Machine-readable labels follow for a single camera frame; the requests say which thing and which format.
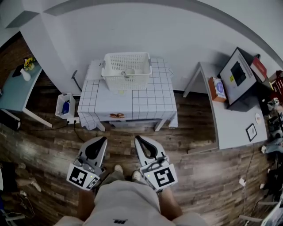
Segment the desk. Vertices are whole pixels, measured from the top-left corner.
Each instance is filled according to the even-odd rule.
[[[267,140],[264,118],[259,104],[250,109],[248,112],[238,112],[226,109],[225,103],[212,101],[208,79],[210,77],[217,77],[220,70],[221,68],[215,65],[208,63],[199,63],[196,73],[193,75],[183,94],[183,97],[186,97],[190,91],[193,91],[193,85],[199,87],[201,86],[200,81],[204,81],[202,85],[205,87],[210,101],[215,127],[216,143],[209,146],[197,148],[196,152],[211,149],[240,147]],[[259,113],[261,117],[260,124],[256,123],[256,113]],[[246,128],[248,128],[252,123],[256,128],[257,135],[252,141],[249,141]]]
[[[17,118],[7,110],[24,112],[40,123],[43,123],[48,127],[52,127],[52,124],[26,109],[28,98],[30,97],[31,91],[41,71],[41,66],[38,63],[35,63],[34,69],[32,71],[29,71],[31,79],[28,82],[23,79],[22,75],[12,77],[14,70],[11,71],[3,87],[3,95],[0,98],[0,109],[17,120],[19,120],[19,118]]]
[[[146,90],[110,91],[104,80],[85,80],[78,107],[81,126],[105,131],[101,121],[159,119],[155,131],[166,120],[171,121],[169,127],[177,127],[172,71],[161,58],[151,61],[153,74]]]

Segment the white vase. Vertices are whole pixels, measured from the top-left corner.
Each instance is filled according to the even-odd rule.
[[[24,69],[21,70],[21,73],[23,75],[24,80],[29,81],[31,79],[31,75],[28,72],[26,72]]]

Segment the grid tablecloth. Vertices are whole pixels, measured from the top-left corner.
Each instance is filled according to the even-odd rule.
[[[163,59],[151,61],[146,90],[110,91],[104,80],[85,80],[78,107],[81,126],[92,130],[98,121],[168,119],[169,127],[178,127],[174,75]]]

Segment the cardboard box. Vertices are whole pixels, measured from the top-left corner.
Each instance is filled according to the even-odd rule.
[[[209,84],[212,100],[218,102],[225,102],[226,95],[224,92],[224,86],[221,79],[211,77],[208,80],[208,84]]]

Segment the white laundry basket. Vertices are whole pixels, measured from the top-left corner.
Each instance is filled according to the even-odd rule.
[[[63,105],[66,101],[70,101],[69,112],[67,114],[61,114],[63,110]],[[58,99],[57,99],[55,115],[62,119],[74,118],[75,117],[75,106],[76,106],[76,101],[71,93],[61,94],[58,96]]]
[[[122,75],[127,69],[135,73]],[[108,53],[101,71],[110,90],[145,90],[151,74],[151,60],[145,52]]]

